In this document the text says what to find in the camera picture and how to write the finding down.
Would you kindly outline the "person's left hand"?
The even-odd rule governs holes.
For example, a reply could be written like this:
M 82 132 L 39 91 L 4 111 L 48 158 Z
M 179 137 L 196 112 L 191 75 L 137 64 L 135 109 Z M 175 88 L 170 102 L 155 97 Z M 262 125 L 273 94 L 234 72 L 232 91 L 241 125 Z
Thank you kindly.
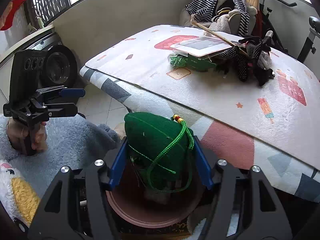
M 46 122 L 41 122 L 39 129 L 34 134 L 33 140 L 31 140 L 31 148 L 36 152 L 43 152 L 47 149 L 47 132 Z M 7 136 L 12 147 L 16 150 L 23 150 L 24 140 L 29 135 L 29 128 L 16 122 L 13 118 L 10 118 L 7 123 Z

